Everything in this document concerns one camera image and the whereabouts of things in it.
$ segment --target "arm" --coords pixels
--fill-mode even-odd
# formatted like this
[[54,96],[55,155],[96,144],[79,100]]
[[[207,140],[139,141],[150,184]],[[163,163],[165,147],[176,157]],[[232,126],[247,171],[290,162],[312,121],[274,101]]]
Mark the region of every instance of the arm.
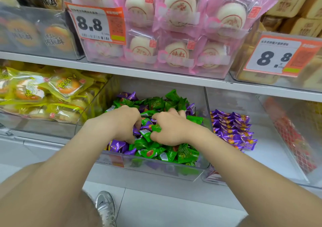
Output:
[[236,150],[207,128],[185,119],[181,112],[179,115],[173,109],[155,114],[162,131],[153,132],[151,139],[172,146],[194,146],[220,173],[258,226],[322,225],[320,198]]
[[112,139],[133,143],[134,124],[141,124],[140,113],[127,106],[88,120],[69,143],[0,200],[0,226],[62,226],[66,209],[103,149]]

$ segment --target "gray sneaker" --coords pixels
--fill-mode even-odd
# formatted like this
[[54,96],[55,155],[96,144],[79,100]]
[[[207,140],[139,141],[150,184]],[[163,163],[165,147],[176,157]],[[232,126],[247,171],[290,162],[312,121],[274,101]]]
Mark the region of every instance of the gray sneaker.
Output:
[[95,207],[102,217],[103,227],[116,227],[115,204],[110,193],[101,191],[96,197]]

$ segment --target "price label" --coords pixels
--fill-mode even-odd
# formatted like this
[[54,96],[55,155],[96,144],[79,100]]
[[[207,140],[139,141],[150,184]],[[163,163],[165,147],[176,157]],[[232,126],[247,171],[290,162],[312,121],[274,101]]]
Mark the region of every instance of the price label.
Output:
[[90,7],[66,2],[81,39],[126,44],[123,9]]
[[262,35],[244,70],[297,77],[321,47],[321,41]]

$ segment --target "white shelf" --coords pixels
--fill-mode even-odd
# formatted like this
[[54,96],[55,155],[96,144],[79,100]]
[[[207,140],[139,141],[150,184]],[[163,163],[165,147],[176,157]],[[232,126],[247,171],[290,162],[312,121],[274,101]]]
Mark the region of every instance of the white shelf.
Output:
[[0,52],[0,59],[8,59],[15,61],[31,62],[37,64],[45,64],[50,66],[76,68],[94,72],[110,73],[130,77],[147,78],[153,80],[161,80],[168,82],[177,82],[184,84],[192,84],[204,87],[212,87],[226,90],[235,90],[249,92],[262,95],[273,95],[285,98],[301,99],[308,101],[322,102],[322,93],[310,92],[304,90],[288,89],[282,87],[244,83],[235,81],[229,74],[224,80],[203,78],[198,76],[189,76],[173,73],[163,73],[152,70],[135,69],[121,66],[105,65],[99,63],[88,62],[86,58],[81,60],[66,60],[43,56],[34,56],[26,54],[17,54],[10,52]]

